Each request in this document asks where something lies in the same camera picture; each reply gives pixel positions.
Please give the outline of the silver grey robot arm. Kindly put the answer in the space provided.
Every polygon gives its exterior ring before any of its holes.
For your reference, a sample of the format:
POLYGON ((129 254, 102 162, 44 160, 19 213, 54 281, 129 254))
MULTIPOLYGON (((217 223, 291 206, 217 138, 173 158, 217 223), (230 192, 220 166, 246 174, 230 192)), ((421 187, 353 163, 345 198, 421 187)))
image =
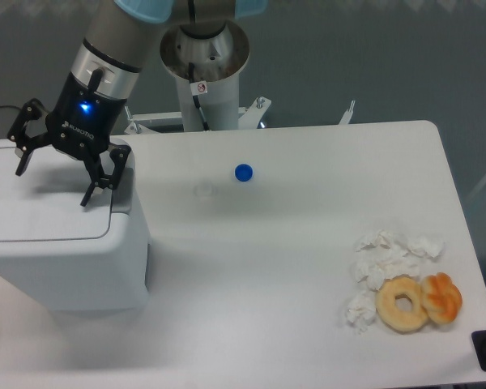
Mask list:
POLYGON ((53 146, 84 163, 96 188, 116 190, 131 149, 110 134, 150 55, 160 26, 176 33, 172 66, 189 83, 215 81, 245 63, 234 44, 235 20, 259 15, 265 1, 102 1, 53 110, 26 102, 7 133, 22 175, 32 153, 53 146))

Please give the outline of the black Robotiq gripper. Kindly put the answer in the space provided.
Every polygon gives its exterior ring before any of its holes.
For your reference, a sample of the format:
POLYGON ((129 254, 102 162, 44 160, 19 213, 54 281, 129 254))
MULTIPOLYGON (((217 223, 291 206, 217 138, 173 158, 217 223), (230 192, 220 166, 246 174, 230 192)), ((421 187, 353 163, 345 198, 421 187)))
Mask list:
POLYGON ((38 99, 32 98, 22 106, 7 132, 19 155, 16 176, 23 175, 36 149, 51 144, 82 161, 91 181, 81 200, 82 207, 87 206, 96 188, 118 188, 131 153, 128 145, 109 143, 113 125, 126 102, 99 93, 102 76, 103 72, 93 72, 88 83, 82 84, 68 75, 50 113, 38 99), (28 124, 44 117, 47 130, 36 136, 28 135, 28 124), (102 165, 100 156, 104 151, 113 162, 111 173, 106 173, 102 165))

